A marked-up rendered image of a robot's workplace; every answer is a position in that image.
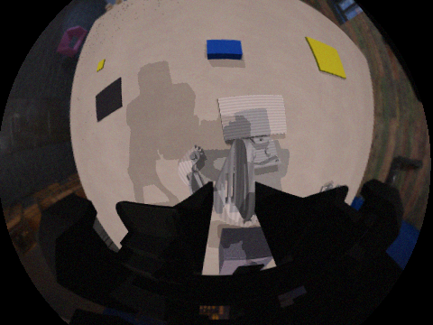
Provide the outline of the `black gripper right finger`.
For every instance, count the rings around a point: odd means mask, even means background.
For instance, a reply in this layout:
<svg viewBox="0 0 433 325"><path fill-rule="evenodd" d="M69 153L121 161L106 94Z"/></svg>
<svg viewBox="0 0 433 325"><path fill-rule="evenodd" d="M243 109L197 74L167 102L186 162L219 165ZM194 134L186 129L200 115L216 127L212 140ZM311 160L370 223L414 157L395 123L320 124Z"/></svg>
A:
<svg viewBox="0 0 433 325"><path fill-rule="evenodd" d="M346 200L347 185L311 194L306 198L286 194L285 191L255 182L255 207L253 212L260 221L267 245L274 257L275 266L293 260L291 254L297 248L310 225L321 210Z"/></svg>

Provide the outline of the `blue rectangular block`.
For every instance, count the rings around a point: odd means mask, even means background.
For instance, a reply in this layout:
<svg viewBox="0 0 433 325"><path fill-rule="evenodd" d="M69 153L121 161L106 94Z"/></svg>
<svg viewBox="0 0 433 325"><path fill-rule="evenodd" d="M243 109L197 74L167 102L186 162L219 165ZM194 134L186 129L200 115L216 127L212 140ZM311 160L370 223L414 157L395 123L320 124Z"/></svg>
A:
<svg viewBox="0 0 433 325"><path fill-rule="evenodd" d="M209 59L242 59L242 41L213 39L207 41Z"/></svg>

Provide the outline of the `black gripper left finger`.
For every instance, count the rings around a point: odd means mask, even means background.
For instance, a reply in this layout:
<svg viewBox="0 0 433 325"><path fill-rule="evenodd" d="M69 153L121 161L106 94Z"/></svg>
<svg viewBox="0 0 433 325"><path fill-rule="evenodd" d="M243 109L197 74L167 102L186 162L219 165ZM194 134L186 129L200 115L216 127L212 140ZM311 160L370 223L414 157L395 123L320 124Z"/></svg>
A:
<svg viewBox="0 0 433 325"><path fill-rule="evenodd" d="M174 207L129 201L119 201L115 205L116 214L127 231L180 242L195 275L202 275L212 207L213 181L207 181L201 189Z"/></svg>

